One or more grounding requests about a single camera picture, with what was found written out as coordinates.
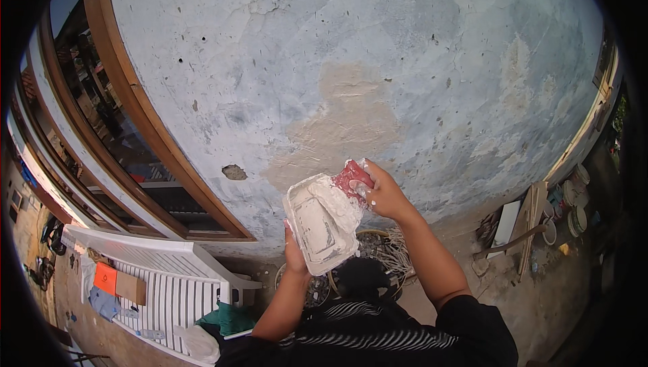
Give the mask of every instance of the plastic bag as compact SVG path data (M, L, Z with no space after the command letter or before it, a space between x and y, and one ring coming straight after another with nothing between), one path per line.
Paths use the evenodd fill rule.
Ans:
M208 334L199 325L193 325L187 329L174 325L173 334L183 339L192 359L215 363L220 358L218 342L214 336Z

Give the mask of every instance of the hand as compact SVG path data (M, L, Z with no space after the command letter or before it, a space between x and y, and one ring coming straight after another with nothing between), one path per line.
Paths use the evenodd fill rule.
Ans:
M295 238L292 237L292 230L288 224L288 220L284 219L284 226L286 227L286 271L294 272L301 277L311 277L306 267L304 255L301 253Z
M367 205L371 210L396 222L412 213L417 213L389 173L369 159L365 159L365 162L364 171L369 174L369 177L375 183L374 188L369 188L359 180L350 181L349 186L367 201Z

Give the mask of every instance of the paint tray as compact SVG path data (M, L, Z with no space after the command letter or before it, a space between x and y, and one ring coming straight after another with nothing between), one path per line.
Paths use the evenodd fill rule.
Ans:
M310 184L322 178L329 176L320 173L300 181L288 189L283 199L293 237L313 276L332 270L358 249L355 230L341 230L324 205L308 191Z

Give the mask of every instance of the motorcycle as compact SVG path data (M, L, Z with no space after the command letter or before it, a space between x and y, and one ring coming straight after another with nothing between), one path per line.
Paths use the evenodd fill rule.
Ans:
M41 290L47 291L49 280L54 275L54 264L48 258L36 257L36 270L32 270L28 265L23 264L25 271L29 273L29 278L35 282Z
M62 256L65 254L66 247L61 242L61 235L63 235L63 223L50 214L47 224L43 227L40 242L47 243L47 248L52 253Z

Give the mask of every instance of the water bottle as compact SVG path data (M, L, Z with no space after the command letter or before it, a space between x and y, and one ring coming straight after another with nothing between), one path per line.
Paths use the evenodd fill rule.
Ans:
M150 329L142 329L140 331L135 331L135 334L137 336L142 336L145 339L152 339L152 340L166 338L166 335L164 334L163 331L153 331Z

